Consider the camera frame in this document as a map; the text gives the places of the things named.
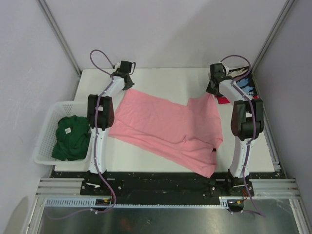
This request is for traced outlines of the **pink t shirt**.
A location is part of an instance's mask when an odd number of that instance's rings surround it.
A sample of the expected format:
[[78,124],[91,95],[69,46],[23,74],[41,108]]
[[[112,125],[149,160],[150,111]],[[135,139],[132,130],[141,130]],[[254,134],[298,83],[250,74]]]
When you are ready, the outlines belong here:
[[211,94],[187,105],[129,90],[115,112],[109,136],[171,160],[210,178],[223,142],[221,119]]

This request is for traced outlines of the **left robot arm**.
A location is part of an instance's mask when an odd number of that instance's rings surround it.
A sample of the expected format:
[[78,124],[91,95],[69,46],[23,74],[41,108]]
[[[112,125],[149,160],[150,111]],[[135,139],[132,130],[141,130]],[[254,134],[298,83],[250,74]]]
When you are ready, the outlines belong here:
[[91,127],[91,161],[88,170],[93,174],[103,174],[107,170],[105,147],[115,118],[113,97],[133,85],[129,74],[114,76],[101,94],[88,96],[87,119]]

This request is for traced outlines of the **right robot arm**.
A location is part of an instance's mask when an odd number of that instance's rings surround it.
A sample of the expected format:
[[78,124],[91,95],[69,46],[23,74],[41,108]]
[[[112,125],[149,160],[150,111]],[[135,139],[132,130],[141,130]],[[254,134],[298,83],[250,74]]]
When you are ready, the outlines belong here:
[[226,97],[233,107],[231,132],[235,137],[234,156],[228,170],[225,191],[237,195],[249,193],[248,161],[253,144],[264,130],[263,101],[246,94],[229,76],[210,78],[207,92]]

